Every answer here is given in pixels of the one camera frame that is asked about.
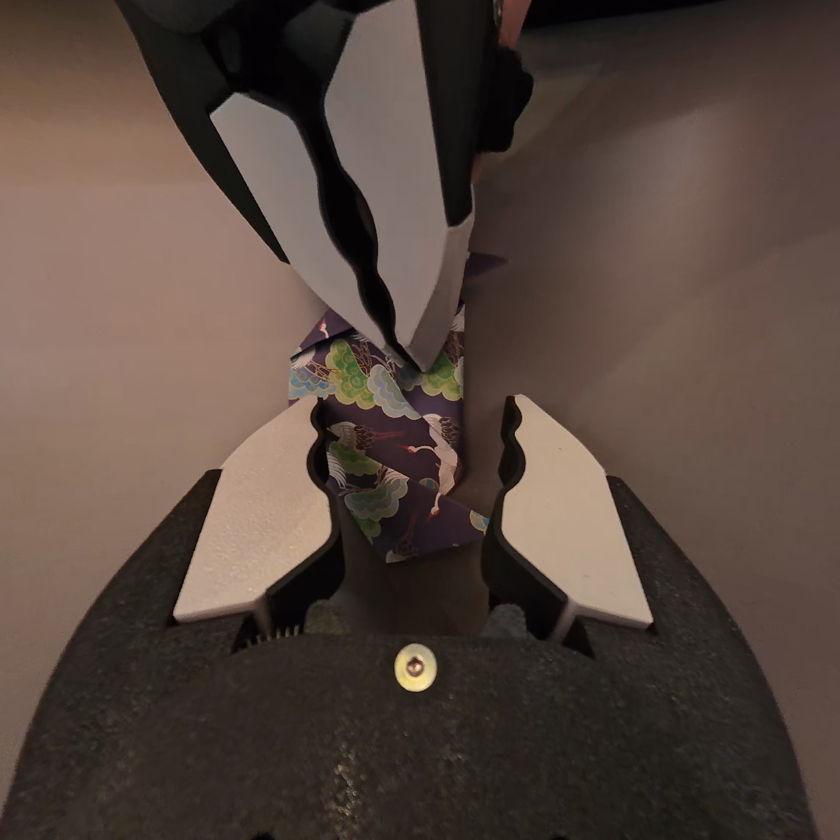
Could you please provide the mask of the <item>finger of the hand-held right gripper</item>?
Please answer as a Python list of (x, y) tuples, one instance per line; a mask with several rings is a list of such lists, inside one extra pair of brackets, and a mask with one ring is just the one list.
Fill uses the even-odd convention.
[(322, 93), (234, 93), (211, 122), (292, 268), (350, 325), (422, 366), (422, 237), (353, 116)]
[(324, 113), (372, 216), (395, 339), (427, 371), (459, 307), (474, 214), (453, 227), (446, 218), (414, 2), (386, 2), (354, 20)]

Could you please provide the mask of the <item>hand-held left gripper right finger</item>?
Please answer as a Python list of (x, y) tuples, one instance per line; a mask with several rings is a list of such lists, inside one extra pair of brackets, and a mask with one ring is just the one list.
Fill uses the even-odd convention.
[(598, 460), (522, 394), (507, 397), (500, 437), (480, 560), (490, 604), (518, 607), (542, 641), (583, 619), (647, 631), (655, 620)]

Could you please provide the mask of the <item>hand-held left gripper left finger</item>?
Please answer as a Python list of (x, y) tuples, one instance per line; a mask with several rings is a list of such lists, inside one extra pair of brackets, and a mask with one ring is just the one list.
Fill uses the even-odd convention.
[(262, 635), (291, 634), (340, 588), (322, 407), (316, 396), (296, 401), (225, 460), (175, 601), (177, 623), (251, 616)]

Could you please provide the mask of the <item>crane patterned origami paper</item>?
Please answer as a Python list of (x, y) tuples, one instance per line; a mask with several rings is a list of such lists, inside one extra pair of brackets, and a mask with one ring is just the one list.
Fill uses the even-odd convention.
[(481, 540), (489, 519), (450, 495), (464, 470), (466, 304), (430, 369), (399, 365), (332, 309), (290, 358), (289, 403), (323, 400), (328, 487), (385, 562)]

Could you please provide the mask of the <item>person's right hand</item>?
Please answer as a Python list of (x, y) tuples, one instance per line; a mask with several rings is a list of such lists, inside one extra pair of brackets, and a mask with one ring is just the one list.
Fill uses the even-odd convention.
[(522, 32), (524, 20), (532, 1), (498, 1), (498, 40), (502, 47), (515, 49)]

